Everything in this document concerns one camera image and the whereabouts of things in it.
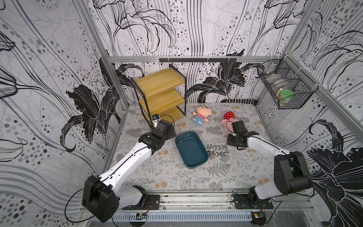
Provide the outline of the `peach pig plush blue trousers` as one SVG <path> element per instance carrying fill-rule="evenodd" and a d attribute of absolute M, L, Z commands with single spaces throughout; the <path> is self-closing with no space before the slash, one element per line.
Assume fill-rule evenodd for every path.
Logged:
<path fill-rule="evenodd" d="M 207 107 L 197 107 L 193 112 L 193 123 L 195 125 L 203 125 L 209 121 L 208 117 L 212 114 L 212 110 Z"/>

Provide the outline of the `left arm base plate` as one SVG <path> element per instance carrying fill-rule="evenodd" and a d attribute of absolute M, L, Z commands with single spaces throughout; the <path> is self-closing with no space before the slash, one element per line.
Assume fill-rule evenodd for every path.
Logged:
<path fill-rule="evenodd" d="M 146 196 L 142 196 L 141 201 L 137 205 L 125 207 L 123 210 L 155 211 L 159 210 L 159 205 L 160 195 L 148 194 Z"/>

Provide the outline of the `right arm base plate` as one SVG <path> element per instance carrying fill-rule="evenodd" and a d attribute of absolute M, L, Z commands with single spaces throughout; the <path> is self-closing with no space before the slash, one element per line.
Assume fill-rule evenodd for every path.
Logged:
<path fill-rule="evenodd" d="M 244 209 L 256 209 L 256 210 L 266 210 L 273 209 L 273 204 L 271 200 L 261 200 L 254 195 L 247 194 L 232 194 L 231 200 L 238 210 Z"/>

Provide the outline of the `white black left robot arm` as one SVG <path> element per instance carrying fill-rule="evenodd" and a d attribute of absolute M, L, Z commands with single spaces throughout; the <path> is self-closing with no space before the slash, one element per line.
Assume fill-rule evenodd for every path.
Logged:
<path fill-rule="evenodd" d="M 102 223 L 107 222 L 118 209 L 149 209 L 147 192 L 141 186 L 122 189 L 126 179 L 165 142 L 176 136 L 175 122 L 158 120 L 152 131 L 139 138 L 138 142 L 117 164 L 100 176 L 91 176 L 85 181 L 82 205 Z"/>

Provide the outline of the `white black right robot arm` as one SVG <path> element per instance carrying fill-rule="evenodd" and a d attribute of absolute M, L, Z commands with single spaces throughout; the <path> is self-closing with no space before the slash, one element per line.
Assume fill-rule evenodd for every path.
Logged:
<path fill-rule="evenodd" d="M 274 164 L 273 180 L 250 188 L 251 202 L 273 197 L 295 194 L 313 188 L 313 180 L 304 155 L 299 151 L 289 151 L 265 140 L 255 131 L 248 131 L 243 121 L 232 123 L 232 134 L 227 137 L 227 145 L 238 150 L 253 149 Z"/>

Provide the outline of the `floral table mat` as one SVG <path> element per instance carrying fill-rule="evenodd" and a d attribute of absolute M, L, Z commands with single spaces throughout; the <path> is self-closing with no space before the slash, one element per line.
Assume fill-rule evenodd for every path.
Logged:
<path fill-rule="evenodd" d="M 267 138 L 257 107 L 241 103 L 208 103 L 207 107 L 212 110 L 208 123 L 194 125 L 192 118 L 197 105 L 188 104 L 186 116 L 175 122 L 175 130 L 177 134 L 196 132 L 206 149 L 210 144 L 214 146 L 210 151 L 215 151 L 217 157 L 209 156 L 205 164 L 189 169 L 179 154 L 175 140 L 170 139 L 127 178 L 123 187 L 140 185 L 148 191 L 220 190 L 249 188 L 272 180 L 273 162 L 253 149 L 239 151 L 228 146 L 229 131 L 221 124 L 224 114 L 231 111 L 249 131 L 256 131 Z M 227 145 L 227 151 L 222 150 L 224 145 Z"/>

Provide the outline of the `pink pig plush red dress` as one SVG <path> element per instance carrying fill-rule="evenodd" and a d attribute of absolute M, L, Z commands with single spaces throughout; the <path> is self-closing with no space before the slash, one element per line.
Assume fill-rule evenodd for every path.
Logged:
<path fill-rule="evenodd" d="M 233 132 L 232 123 L 236 123 L 239 120 L 235 117 L 234 112 L 226 112 L 223 116 L 223 119 L 221 121 L 221 124 L 228 129 L 230 132 Z"/>

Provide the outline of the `wooden three-tier shelf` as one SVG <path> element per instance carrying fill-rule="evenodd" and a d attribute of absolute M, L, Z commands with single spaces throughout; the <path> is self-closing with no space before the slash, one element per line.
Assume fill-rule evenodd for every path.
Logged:
<path fill-rule="evenodd" d="M 154 128 L 153 116 L 174 121 L 186 115 L 185 96 L 177 90 L 177 86 L 186 85 L 186 77 L 172 64 L 167 69 L 144 76 L 137 80 L 131 79 L 141 112 L 151 128 Z"/>

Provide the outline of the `green round lid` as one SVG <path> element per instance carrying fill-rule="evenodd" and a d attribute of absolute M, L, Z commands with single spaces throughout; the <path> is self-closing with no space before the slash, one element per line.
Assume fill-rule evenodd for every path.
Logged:
<path fill-rule="evenodd" d="M 294 96 L 295 96 L 295 93 L 290 90 L 284 89 L 280 92 L 280 97 L 282 99 L 290 99 L 290 98 L 293 98 Z"/>

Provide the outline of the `teal plastic storage tray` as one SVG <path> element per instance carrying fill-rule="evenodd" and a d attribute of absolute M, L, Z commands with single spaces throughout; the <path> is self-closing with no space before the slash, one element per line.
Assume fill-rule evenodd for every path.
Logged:
<path fill-rule="evenodd" d="M 189 139 L 182 142 L 179 141 L 181 137 L 189 136 Z M 194 131 L 187 131 L 175 138 L 175 144 L 179 154 L 189 169 L 194 169 L 205 164 L 209 159 L 209 154 L 199 138 L 198 134 Z"/>

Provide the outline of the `aluminium front rail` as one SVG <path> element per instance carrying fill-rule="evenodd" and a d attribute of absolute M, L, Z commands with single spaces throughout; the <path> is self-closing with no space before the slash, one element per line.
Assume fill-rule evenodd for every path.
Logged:
<path fill-rule="evenodd" d="M 155 211 L 242 211 L 235 208 L 231 200 L 232 194 L 248 194 L 247 189 L 242 190 L 184 190 L 184 191 L 151 191 L 148 194 L 159 194 L 159 210 Z M 312 211 L 313 205 L 307 197 L 291 194 L 288 196 L 274 197 L 271 200 L 273 209 L 279 211 Z"/>

